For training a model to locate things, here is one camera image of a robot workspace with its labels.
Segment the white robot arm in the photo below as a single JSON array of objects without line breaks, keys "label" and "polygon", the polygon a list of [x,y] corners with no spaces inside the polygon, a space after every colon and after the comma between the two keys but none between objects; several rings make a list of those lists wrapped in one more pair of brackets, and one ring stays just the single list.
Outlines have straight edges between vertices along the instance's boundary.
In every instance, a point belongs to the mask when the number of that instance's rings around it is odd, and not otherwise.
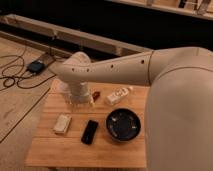
[{"label": "white robot arm", "polygon": [[77,103],[89,82],[147,86],[147,170],[213,171],[213,51],[161,49],[94,63],[77,52],[56,73]]}]

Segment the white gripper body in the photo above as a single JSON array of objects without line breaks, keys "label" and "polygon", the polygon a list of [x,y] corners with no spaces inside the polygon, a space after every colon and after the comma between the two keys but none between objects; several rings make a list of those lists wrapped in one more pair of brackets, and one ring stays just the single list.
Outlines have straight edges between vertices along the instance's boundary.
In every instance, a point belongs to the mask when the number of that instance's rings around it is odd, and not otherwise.
[{"label": "white gripper body", "polygon": [[73,83],[69,85],[70,101],[72,104],[89,103],[91,100],[91,93],[86,82]]}]

